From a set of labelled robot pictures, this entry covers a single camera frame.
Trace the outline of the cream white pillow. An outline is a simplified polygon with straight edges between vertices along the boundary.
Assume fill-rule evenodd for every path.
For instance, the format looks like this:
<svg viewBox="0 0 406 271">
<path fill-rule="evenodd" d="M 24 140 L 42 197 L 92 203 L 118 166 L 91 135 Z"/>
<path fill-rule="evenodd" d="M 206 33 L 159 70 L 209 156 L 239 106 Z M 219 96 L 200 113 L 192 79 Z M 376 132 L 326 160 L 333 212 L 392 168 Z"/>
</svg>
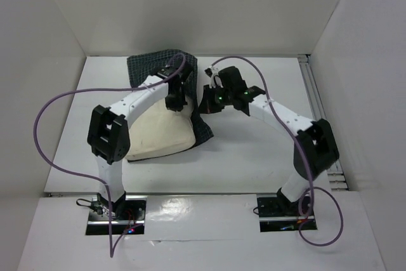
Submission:
<svg viewBox="0 0 406 271">
<path fill-rule="evenodd" d="M 193 131 L 193 101 L 179 112 L 166 108 L 165 100 L 159 100 L 144 112 L 130 127 L 131 146 L 125 156 L 127 161 L 140 161 L 176 154 L 196 144 Z"/>
</svg>

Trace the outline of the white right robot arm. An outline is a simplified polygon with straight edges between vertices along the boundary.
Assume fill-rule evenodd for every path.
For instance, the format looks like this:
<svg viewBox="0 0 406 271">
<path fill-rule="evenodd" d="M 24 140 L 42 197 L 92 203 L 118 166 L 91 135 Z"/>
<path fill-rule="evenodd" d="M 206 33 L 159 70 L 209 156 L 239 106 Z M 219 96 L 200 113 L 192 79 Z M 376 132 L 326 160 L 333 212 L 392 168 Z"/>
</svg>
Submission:
<svg viewBox="0 0 406 271">
<path fill-rule="evenodd" d="M 271 127 L 292 135 L 294 143 L 294 172 L 277 191 L 277 208 L 283 215 L 291 215 L 299 207 L 299 198 L 323 171 L 338 159 L 339 151 L 330 123 L 303 117 L 291 109 L 268 99 L 266 91 L 248 87 L 238 68 L 231 66 L 221 70 L 209 67 L 205 70 L 211 83 L 204 86 L 201 114 L 221 112 L 232 106 L 249 117 L 259 119 Z"/>
</svg>

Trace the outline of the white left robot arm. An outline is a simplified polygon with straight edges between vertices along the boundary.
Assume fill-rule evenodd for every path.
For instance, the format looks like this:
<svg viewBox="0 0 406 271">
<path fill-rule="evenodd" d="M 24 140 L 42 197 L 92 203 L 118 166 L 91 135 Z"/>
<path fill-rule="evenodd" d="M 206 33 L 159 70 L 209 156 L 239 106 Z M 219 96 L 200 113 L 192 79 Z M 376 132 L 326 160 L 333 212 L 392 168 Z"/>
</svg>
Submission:
<svg viewBox="0 0 406 271">
<path fill-rule="evenodd" d="M 122 160 L 130 149 L 129 128 L 160 100 L 168 110 L 181 112 L 187 105 L 185 83 L 192 72 L 193 67 L 181 61 L 159 67 L 121 101 L 93 109 L 87 143 L 96 157 L 98 175 L 109 187 L 110 194 L 99 190 L 97 199 L 110 219 L 119 219 L 125 212 Z"/>
</svg>

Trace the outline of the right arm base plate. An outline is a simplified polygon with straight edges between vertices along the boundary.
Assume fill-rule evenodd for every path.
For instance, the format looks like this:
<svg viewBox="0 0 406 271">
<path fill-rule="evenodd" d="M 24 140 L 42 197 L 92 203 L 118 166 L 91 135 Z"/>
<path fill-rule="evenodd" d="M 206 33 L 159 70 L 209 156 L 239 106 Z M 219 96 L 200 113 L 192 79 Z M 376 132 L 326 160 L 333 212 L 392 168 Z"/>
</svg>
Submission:
<svg viewBox="0 0 406 271">
<path fill-rule="evenodd" d="M 257 197 L 257 206 L 252 212 L 259 217 L 260 232 L 298 231 L 300 225 L 303 230 L 317 229 L 314 212 L 306 218 L 299 214 L 297 206 L 283 211 L 278 205 L 276 195 Z"/>
</svg>

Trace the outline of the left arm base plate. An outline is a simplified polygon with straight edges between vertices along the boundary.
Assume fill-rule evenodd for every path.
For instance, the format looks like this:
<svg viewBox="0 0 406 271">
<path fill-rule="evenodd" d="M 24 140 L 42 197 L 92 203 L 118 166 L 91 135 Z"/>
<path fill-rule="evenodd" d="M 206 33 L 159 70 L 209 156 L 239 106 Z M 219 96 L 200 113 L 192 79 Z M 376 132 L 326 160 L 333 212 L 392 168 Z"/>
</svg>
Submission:
<svg viewBox="0 0 406 271">
<path fill-rule="evenodd" d="M 78 206 L 89 209 L 86 235 L 108 235 L 108 209 L 95 197 L 78 199 Z M 112 234 L 143 235 L 145 232 L 146 197 L 127 196 L 124 205 L 112 214 Z"/>
</svg>

